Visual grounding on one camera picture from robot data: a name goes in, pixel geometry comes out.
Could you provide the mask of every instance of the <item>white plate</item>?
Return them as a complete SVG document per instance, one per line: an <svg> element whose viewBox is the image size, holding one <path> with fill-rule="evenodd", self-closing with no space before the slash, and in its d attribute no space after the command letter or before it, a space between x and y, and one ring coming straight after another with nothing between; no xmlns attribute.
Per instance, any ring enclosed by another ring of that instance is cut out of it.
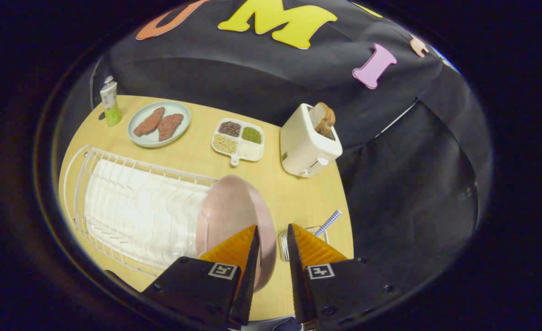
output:
<svg viewBox="0 0 542 331"><path fill-rule="evenodd" d="M160 107L164 107L164 114L162 115L162 117L174 114L183 115L183 121L181 121L181 124L179 124L177 130L175 130L173 136L167 140L159 141L159 129L155 130L150 134L145 134L144 136L136 136L136 134L134 134L134 129L138 125L140 125L140 123L144 121L148 116L151 116L155 109ZM183 134L183 132L187 130L187 126L189 126L190 120L191 114L189 113L189 109L187 109L187 107L180 103L176 103L174 101L160 101L157 103L151 103L150 105L141 108L139 111L136 112L136 114L134 114L134 116L132 116L130 122L128 123L128 136L130 137L130 139L132 139L132 141L134 141L140 146L159 147L168 143L172 143L174 140L179 138L179 136L181 136L181 134Z"/></svg>

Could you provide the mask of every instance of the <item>toaster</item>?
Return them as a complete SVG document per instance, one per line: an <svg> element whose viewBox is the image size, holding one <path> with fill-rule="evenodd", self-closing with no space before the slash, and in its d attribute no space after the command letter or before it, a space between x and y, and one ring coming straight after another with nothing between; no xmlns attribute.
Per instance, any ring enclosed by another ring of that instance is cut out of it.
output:
<svg viewBox="0 0 542 331"><path fill-rule="evenodd" d="M314 131L308 111L302 103L279 130L281 164L288 173L310 178L343 153L334 126L328 136Z"/></svg>

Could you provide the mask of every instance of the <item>wooden table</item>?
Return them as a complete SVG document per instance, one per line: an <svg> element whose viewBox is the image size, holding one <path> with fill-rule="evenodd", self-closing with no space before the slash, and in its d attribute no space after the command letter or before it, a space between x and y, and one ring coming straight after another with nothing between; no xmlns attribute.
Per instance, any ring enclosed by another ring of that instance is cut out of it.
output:
<svg viewBox="0 0 542 331"><path fill-rule="evenodd" d="M82 166L82 153L74 155L84 145L155 165L192 172L202 176L222 178L229 174L240 176L250 182L267 202L276 237L287 229L289 223L303 227L318 226L324 223L336 209L342 216L328 230L330 244L348 258L353 258L353 238L351 219L336 163L330 163L313 178L299 178L284 171L280 162L279 126L251 119L249 117L223 111L195 103L177 101L188 107L191 122L187 131L171 144L159 148L144 148L134 144L127 134L130 118L142 107L165 99L118 96L118 104L122 111L122 120L113 127L107 126L105 120L98 120L103 112L103 105L96 107L78 128L71 141L59 177L59 198L63 213L67 208L71 218L74 215L74 191L77 174ZM216 125L224 117L250 122L260 126L265 132L265 153L256 162L240 160L236 168L230 166L230 158L216 153L210 145ZM67 167L71 164L65 181ZM75 230L73 222L68 222L73 234L86 253L102 269L109 269L120 276L138 291L143 291L154 277L137 272L103 254L91 245ZM292 283L289 263L280 259L279 243L275 271L267 286L254 294L251 320L277 318L294 314Z"/></svg>

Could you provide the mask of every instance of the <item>letter m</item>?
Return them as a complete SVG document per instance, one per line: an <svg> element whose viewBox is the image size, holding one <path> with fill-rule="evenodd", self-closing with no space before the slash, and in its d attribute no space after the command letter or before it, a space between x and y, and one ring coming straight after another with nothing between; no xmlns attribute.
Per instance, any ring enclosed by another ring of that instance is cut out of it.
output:
<svg viewBox="0 0 542 331"><path fill-rule="evenodd" d="M336 21L336 16L318 6L301 6L283 10L282 0L247 0L228 21L218 25L221 30L247 31L248 19L254 14L254 31L257 34L288 23L271 34L273 39L301 50L310 47L311 36L326 22Z"/></svg>

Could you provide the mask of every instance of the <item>raw steak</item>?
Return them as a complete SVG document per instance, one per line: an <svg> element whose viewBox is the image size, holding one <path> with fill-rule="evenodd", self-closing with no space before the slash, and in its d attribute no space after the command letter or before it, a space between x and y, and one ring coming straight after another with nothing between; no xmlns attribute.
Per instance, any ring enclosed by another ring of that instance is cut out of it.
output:
<svg viewBox="0 0 542 331"><path fill-rule="evenodd" d="M159 123L159 141L171 138L181 121L183 121L183 115L181 114L164 117Z"/></svg>
<svg viewBox="0 0 542 331"><path fill-rule="evenodd" d="M151 116L148 116L144 121L140 123L140 125L138 125L134 129L134 134L140 137L144 134L149 134L157 130L157 126L159 126L159 122L161 121L163 114L164 107L155 109Z"/></svg>

